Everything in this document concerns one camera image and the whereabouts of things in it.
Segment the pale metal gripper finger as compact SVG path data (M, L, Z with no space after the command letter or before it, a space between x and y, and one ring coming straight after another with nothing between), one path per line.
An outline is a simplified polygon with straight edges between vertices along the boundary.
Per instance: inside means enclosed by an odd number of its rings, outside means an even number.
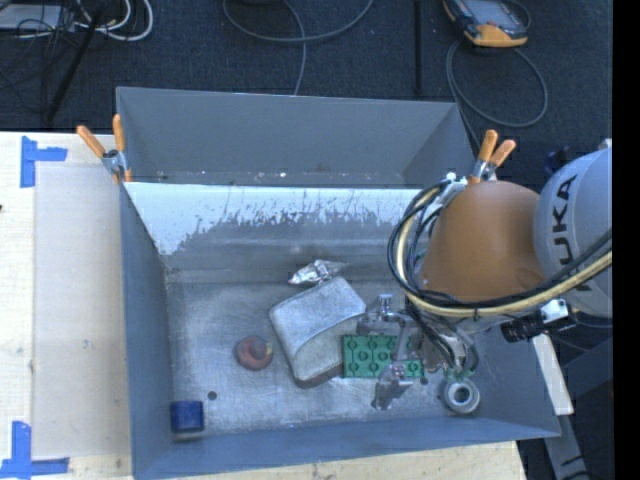
M414 380L407 376L405 365L399 361L391 362L377 379L371 406L379 411L387 410L413 384Z
M366 306L357 319L358 336L399 334L403 320L394 312L392 299L391 294L380 294Z

